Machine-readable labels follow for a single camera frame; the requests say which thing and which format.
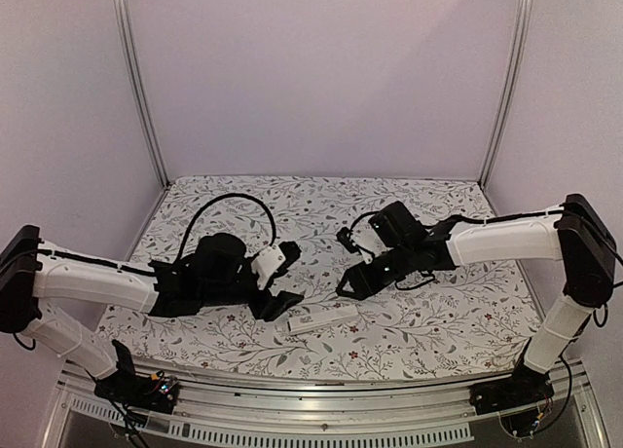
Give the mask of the white remote control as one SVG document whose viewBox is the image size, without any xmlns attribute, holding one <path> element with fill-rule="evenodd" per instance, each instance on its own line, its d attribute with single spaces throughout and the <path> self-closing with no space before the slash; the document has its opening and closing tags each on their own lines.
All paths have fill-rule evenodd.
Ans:
<svg viewBox="0 0 623 448">
<path fill-rule="evenodd" d="M 357 317 L 357 308 L 354 305 L 349 305 L 304 316 L 291 317 L 287 321 L 287 331 L 290 335 L 299 335 L 330 327 Z"/>
</svg>

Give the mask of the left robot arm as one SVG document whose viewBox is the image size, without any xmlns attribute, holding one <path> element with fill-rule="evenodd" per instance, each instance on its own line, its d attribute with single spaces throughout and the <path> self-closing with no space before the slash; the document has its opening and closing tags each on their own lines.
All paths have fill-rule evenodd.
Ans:
<svg viewBox="0 0 623 448">
<path fill-rule="evenodd" d="M 195 251 L 172 263 L 131 264 L 89 257 L 41 239 L 24 225 L 1 252 L 1 330 L 20 334 L 78 363 L 124 403 L 145 393 L 128 352 L 100 341 L 55 305 L 57 298 L 115 305 L 150 317 L 191 317 L 207 307 L 245 305 L 270 322 L 302 295 L 272 293 L 301 256 L 294 242 L 269 245 L 253 256 L 225 233 L 201 238 Z"/>
</svg>

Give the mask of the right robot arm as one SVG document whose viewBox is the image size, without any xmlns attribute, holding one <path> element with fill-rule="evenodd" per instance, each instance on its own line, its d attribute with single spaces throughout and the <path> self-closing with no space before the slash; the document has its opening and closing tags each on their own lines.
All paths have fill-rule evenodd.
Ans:
<svg viewBox="0 0 623 448">
<path fill-rule="evenodd" d="M 519 370 L 503 385 L 503 396 L 523 405 L 539 392 L 539 374 L 547 373 L 594 311 L 604 307 L 618 287 L 615 269 L 622 258 L 616 242 L 580 194 L 531 213 L 471 219 L 452 215 L 425 226 L 401 202 L 371 215 L 369 224 L 385 246 L 382 253 L 356 243 L 348 228 L 337 238 L 363 261 L 348 268 L 336 292 L 365 300 L 414 272 L 429 277 L 476 263 L 502 260 L 561 261 L 564 289 L 523 350 Z"/>
</svg>

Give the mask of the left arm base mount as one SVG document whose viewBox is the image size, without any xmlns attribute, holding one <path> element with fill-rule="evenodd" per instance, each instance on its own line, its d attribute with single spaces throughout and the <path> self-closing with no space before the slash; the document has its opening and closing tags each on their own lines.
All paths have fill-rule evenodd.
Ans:
<svg viewBox="0 0 623 448">
<path fill-rule="evenodd" d="M 118 340 L 112 345 L 117 354 L 116 370 L 111 376 L 94 380 L 94 394 L 127 407 L 172 414 L 180 390 L 178 379 L 164 371 L 138 375 L 129 349 Z"/>
</svg>

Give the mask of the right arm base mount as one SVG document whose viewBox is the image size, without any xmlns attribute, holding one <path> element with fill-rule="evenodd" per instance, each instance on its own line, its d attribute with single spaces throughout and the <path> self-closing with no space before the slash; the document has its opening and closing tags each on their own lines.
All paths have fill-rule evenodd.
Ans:
<svg viewBox="0 0 623 448">
<path fill-rule="evenodd" d="M 500 419 L 511 436 L 532 436 L 552 408 L 554 389 L 549 373 L 538 373 L 518 363 L 505 378 L 475 384 L 469 389 L 469 403 L 478 415 L 508 411 Z"/>
</svg>

